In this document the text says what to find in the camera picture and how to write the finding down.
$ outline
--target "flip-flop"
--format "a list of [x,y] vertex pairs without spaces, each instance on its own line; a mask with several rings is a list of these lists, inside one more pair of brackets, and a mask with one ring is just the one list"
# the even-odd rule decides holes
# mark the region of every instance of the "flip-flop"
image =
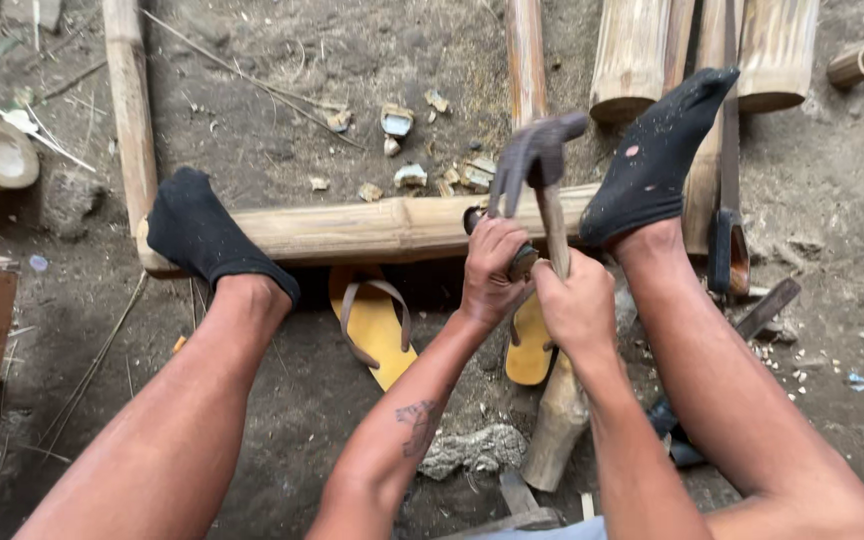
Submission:
[[551,337],[546,330],[539,295],[532,291],[522,300],[509,322],[505,374],[519,385],[538,385],[552,362]]
[[[418,356],[409,343],[411,319],[402,295],[378,266],[333,266],[328,295],[352,355],[388,390]],[[401,324],[393,299],[402,305]]]

